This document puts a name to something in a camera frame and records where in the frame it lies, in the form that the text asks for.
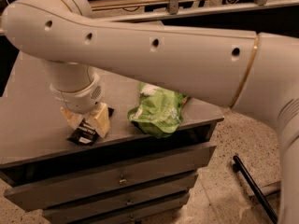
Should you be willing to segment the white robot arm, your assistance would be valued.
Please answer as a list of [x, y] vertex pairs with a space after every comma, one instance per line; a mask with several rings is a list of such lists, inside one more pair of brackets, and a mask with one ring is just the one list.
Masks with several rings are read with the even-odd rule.
[[86, 114], [95, 69], [229, 106], [277, 132], [278, 224], [299, 224], [299, 62], [295, 38], [265, 33], [94, 20], [87, 0], [17, 0], [1, 23], [19, 51], [42, 60], [50, 88]]

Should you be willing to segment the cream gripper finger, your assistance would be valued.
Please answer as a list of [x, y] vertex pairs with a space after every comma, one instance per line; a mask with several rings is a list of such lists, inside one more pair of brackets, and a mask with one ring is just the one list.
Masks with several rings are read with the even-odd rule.
[[64, 118], [66, 119], [68, 125], [73, 130], [76, 130], [76, 128], [82, 122], [83, 116], [81, 114], [71, 112], [63, 107], [61, 107], [60, 110], [61, 110], [61, 113], [63, 114]]
[[86, 116], [86, 121], [101, 138], [105, 138], [110, 128], [107, 104], [100, 103]]

